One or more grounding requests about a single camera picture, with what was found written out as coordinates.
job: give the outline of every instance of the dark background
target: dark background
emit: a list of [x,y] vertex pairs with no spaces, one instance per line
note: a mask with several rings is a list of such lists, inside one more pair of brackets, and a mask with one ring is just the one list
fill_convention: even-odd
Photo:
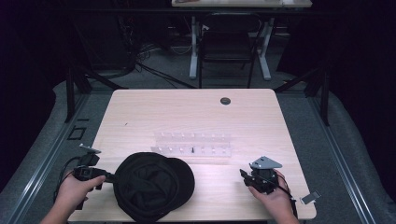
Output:
[[[156,2],[159,7],[169,6],[169,1]],[[336,35],[344,35],[344,45],[330,69],[330,88],[355,121],[382,185],[396,201],[396,8],[391,0],[356,2],[358,7],[349,8],[350,4],[340,0],[313,1],[310,10],[348,8],[343,22],[291,19],[294,27],[278,70],[303,75],[326,57]],[[65,80],[70,63],[88,68],[93,64],[106,68],[108,64],[100,64],[87,53],[69,19],[40,14],[35,1],[1,3],[0,8],[2,189],[48,119],[55,102],[52,88]],[[168,20],[152,16],[140,22],[149,34],[157,29],[144,24],[154,24],[161,30]],[[111,23],[114,21],[104,25],[105,31],[117,30]],[[166,48],[167,36],[152,36]],[[131,66],[130,61],[123,60],[125,49],[120,41],[114,44],[120,50],[117,56],[121,56],[111,66]]]

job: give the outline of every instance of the person's right hand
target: person's right hand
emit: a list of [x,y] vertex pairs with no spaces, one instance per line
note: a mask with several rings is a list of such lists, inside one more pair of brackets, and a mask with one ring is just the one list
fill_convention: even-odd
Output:
[[[288,189],[284,180],[285,176],[283,176],[277,170],[276,173],[279,176],[283,177],[278,178],[279,186],[283,189]],[[270,194],[262,194],[251,186],[249,186],[248,189],[253,194],[253,196],[264,205],[264,207],[268,210],[268,212],[278,224],[299,223],[298,219],[294,216],[292,212],[289,195],[287,195],[283,190],[276,189]]]

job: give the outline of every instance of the hand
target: hand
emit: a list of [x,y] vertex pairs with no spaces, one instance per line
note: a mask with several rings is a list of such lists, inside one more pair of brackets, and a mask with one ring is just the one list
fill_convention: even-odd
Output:
[[59,188],[55,204],[41,223],[65,223],[76,207],[87,200],[87,193],[94,187],[105,182],[104,175],[87,181],[79,181],[69,175]]
[[[283,189],[288,189],[284,180],[285,176],[283,176],[277,170],[276,173],[278,176],[281,176],[278,178],[279,186]],[[298,219],[292,212],[289,195],[287,195],[283,190],[276,189],[270,194],[262,194],[251,186],[249,186],[248,189],[253,194],[253,196],[264,205],[264,207],[268,210],[268,212],[278,224],[299,223]]]

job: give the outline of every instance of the wooden table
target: wooden table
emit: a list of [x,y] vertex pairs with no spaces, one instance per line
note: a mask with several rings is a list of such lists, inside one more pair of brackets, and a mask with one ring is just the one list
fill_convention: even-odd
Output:
[[[305,8],[311,7],[310,0],[197,0],[179,3],[177,0],[172,0],[173,7],[216,7],[218,11],[222,8],[240,7],[248,11],[249,8]],[[268,63],[265,59],[265,53],[268,48],[268,43],[271,37],[274,19],[265,23],[264,30],[262,31],[263,41],[262,48],[259,49],[258,56],[260,66],[262,68],[262,76],[264,80],[271,80],[270,70]],[[198,66],[197,56],[197,27],[195,17],[191,20],[191,65],[190,65],[190,78],[196,78],[196,71]]]
[[[223,105],[220,99],[231,103]],[[191,199],[160,221],[271,219],[239,174],[249,162],[266,156],[299,200],[309,194],[290,134],[272,90],[121,90],[114,91],[93,148],[102,150],[97,168],[114,173],[129,155],[151,151],[155,133],[227,133],[231,157],[179,156],[193,170]],[[111,184],[90,198],[70,221],[131,221],[117,205]],[[297,202],[300,219],[316,215],[315,206]]]

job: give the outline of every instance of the chair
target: chair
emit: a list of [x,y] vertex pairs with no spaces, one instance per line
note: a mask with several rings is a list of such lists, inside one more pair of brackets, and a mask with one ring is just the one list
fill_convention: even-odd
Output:
[[204,63],[250,63],[247,88],[250,88],[259,37],[264,22],[252,13],[213,13],[200,22],[198,48],[199,88],[202,88]]

